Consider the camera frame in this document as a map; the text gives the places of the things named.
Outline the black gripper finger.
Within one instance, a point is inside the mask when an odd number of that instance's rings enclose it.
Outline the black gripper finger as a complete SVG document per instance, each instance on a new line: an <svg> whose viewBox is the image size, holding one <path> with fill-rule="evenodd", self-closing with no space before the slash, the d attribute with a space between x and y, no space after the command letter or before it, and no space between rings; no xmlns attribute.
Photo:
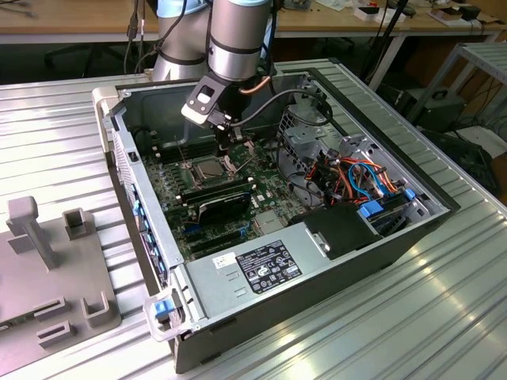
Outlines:
<svg viewBox="0 0 507 380"><path fill-rule="evenodd" d="M227 125L218 125L215 127L215 156L223 157L227 155L230 145L230 128Z"/></svg>

